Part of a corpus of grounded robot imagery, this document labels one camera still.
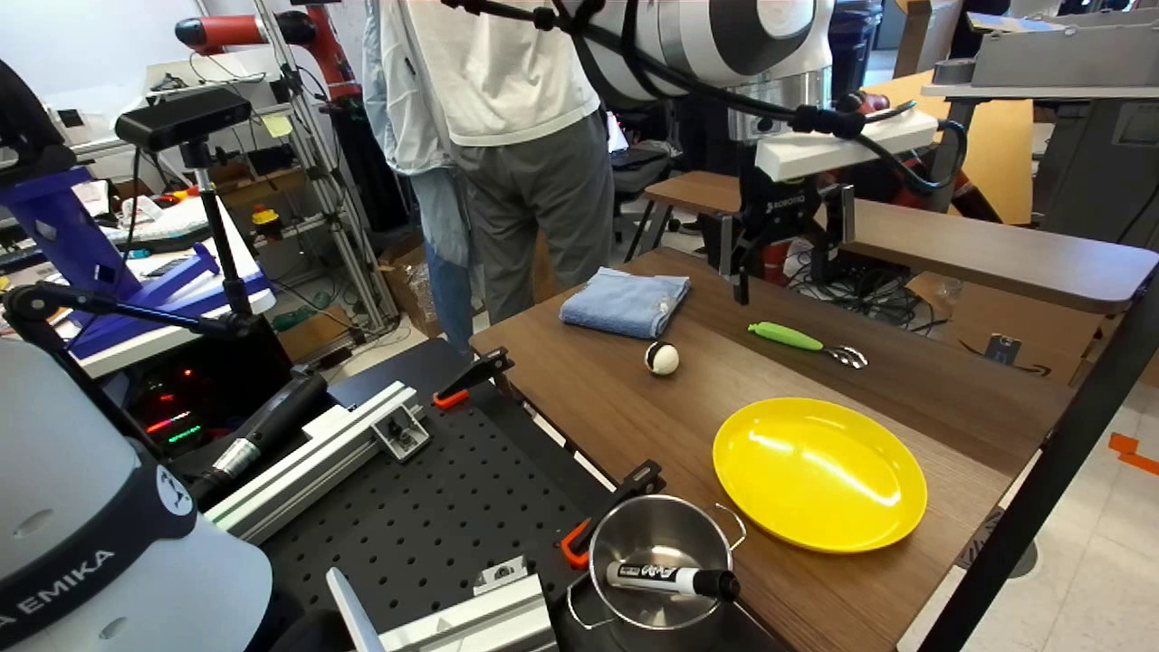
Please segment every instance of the lab floor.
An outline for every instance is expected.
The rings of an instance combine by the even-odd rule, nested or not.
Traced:
[[[332,378],[356,378],[425,334],[405,320],[394,334],[361,344]],[[1036,564],[1011,581],[967,640],[976,652],[1104,652],[1155,650],[1159,640],[1159,465],[1124,465],[1112,435],[1137,438],[1159,461],[1159,365],[1131,391],[1100,447],[1076,473],[1036,540]],[[900,650],[918,650],[944,604],[951,573]]]

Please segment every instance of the black breadboard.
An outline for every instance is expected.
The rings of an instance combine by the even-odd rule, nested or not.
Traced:
[[[436,344],[332,394],[360,403],[398,381],[398,371],[432,394],[461,365]],[[604,503],[604,485],[490,384],[454,412],[427,409],[427,432],[432,447],[413,461],[380,453],[263,542],[281,586],[306,608],[332,608],[331,564],[345,567],[380,629],[467,602],[482,567],[518,553],[531,560],[546,596],[576,581],[553,542]]]

